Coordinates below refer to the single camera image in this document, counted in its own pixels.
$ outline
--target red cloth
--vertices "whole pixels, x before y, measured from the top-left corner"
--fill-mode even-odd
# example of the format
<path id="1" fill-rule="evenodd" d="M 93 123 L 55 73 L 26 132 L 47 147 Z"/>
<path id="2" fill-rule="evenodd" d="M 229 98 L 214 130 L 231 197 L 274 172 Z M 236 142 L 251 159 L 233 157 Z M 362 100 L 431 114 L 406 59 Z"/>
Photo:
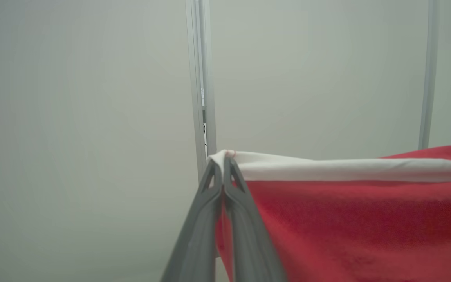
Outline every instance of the red cloth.
<path id="1" fill-rule="evenodd" d="M 451 159 L 451 146 L 389 158 Z M 451 182 L 247 185 L 290 282 L 451 282 Z M 230 230 L 222 211 L 216 241 L 229 279 Z"/>

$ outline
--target red fabric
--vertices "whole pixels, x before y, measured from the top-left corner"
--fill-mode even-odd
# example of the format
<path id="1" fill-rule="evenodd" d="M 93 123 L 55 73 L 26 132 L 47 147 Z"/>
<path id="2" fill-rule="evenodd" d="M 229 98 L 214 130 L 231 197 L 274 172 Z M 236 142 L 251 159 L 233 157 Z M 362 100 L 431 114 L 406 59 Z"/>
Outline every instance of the red fabric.
<path id="1" fill-rule="evenodd" d="M 451 159 L 451 146 L 392 157 Z M 451 182 L 247 184 L 290 282 L 451 282 Z M 223 212 L 231 279 L 230 228 Z"/>

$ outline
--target red and white garment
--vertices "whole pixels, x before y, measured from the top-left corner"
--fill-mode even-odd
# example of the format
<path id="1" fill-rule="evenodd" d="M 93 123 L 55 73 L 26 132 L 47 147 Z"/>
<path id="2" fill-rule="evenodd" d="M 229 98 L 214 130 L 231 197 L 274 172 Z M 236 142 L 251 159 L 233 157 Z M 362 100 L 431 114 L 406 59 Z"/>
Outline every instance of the red and white garment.
<path id="1" fill-rule="evenodd" d="M 247 181 L 290 282 L 451 282 L 451 146 L 312 161 L 223 150 Z M 229 277 L 231 225 L 216 226 Z"/>

